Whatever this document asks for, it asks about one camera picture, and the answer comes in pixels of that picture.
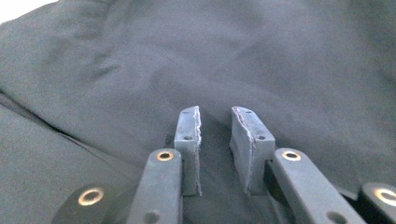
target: metal grommet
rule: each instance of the metal grommet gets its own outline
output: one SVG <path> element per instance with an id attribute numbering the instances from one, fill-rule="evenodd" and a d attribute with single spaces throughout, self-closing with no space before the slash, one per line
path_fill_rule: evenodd
<path id="1" fill-rule="evenodd" d="M 393 199 L 387 198 L 384 194 L 388 194 Z M 396 207 L 396 193 L 394 191 L 390 189 L 375 189 L 374 195 L 383 203 Z"/>
<path id="2" fill-rule="evenodd" d="M 157 160 L 159 161 L 170 161 L 173 159 L 173 153 L 170 151 L 162 151 L 157 154 Z"/>
<path id="3" fill-rule="evenodd" d="M 81 206 L 93 205 L 99 203 L 103 199 L 103 196 L 105 196 L 105 193 L 101 188 L 87 189 L 79 196 L 78 203 Z"/>
<path id="4" fill-rule="evenodd" d="M 288 161 L 299 161 L 301 159 L 301 156 L 293 151 L 284 151 L 282 156 Z"/>

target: black fabric cover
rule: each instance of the black fabric cover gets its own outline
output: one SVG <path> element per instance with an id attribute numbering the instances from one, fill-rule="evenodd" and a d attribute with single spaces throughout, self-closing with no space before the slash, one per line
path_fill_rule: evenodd
<path id="1" fill-rule="evenodd" d="M 271 221 L 265 198 L 244 195 L 233 168 L 231 107 L 255 111 L 279 147 L 306 153 L 351 198 L 366 182 L 396 186 L 395 8 L 61 0 L 0 26 L 0 90 L 142 168 L 174 134 L 178 112 L 198 105 L 204 195 L 185 198 L 185 222 Z"/>

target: white surface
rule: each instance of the white surface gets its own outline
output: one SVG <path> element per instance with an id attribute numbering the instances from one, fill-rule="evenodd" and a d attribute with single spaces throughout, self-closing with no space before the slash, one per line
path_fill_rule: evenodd
<path id="1" fill-rule="evenodd" d="M 0 0 L 0 23 L 17 19 L 38 7 L 57 0 Z"/>

